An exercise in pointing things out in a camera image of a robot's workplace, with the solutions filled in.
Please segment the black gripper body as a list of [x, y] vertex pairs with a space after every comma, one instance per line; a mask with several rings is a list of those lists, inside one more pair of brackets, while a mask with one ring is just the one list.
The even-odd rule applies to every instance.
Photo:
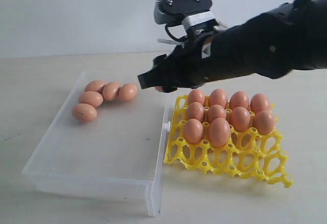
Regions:
[[142, 89], [169, 93], [254, 73], [278, 79], [325, 68], [326, 0], [295, 0], [156, 57], [138, 81]]

